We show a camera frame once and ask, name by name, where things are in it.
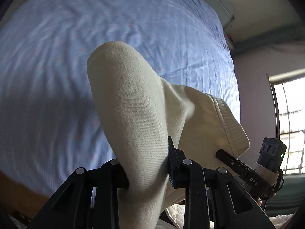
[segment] white quilted blanket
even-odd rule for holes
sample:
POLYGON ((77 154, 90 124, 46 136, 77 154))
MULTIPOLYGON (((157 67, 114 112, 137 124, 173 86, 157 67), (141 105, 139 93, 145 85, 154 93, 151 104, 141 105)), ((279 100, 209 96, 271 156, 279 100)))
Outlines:
MULTIPOLYGON (((183 221, 184 221, 184 205, 178 205, 174 204, 166 209, 166 214, 170 218, 170 220, 173 222, 173 224, 176 226, 176 228, 182 229, 183 228, 183 221)), ((276 229, 283 229, 281 228, 282 225, 285 224, 286 221, 288 221, 293 214, 290 215, 278 215, 276 217, 270 217, 270 221, 272 224, 274 224, 276 229)), ((174 226, 163 222, 158 221, 158 225, 156 229, 173 229, 174 226)), ((210 228, 214 229, 214 223, 210 221, 210 228)))

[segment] bed sheet pattern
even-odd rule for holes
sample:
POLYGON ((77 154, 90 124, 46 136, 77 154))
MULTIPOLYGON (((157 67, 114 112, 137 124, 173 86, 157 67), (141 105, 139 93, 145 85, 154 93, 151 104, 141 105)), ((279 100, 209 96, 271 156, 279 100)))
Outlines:
POLYGON ((114 157, 86 65, 113 40, 168 82, 224 99, 239 121, 223 29, 202 0, 28 0, 0 31, 1 171, 50 196, 77 167, 114 157))

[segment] blue bedsheet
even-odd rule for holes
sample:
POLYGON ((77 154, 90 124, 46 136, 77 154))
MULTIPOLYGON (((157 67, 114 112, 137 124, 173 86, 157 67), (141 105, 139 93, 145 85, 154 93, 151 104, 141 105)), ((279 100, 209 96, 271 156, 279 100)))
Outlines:
POLYGON ((0 31, 0 170, 47 196, 79 166, 113 158, 87 77, 121 40, 165 80, 224 99, 239 121, 233 62, 202 0, 29 0, 0 31))

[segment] black handheld device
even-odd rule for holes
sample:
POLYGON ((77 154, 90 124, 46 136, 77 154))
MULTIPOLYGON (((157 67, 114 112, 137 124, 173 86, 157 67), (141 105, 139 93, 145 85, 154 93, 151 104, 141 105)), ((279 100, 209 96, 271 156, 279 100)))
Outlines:
POLYGON ((283 162, 286 145, 280 139, 264 138, 257 163, 277 173, 283 162))

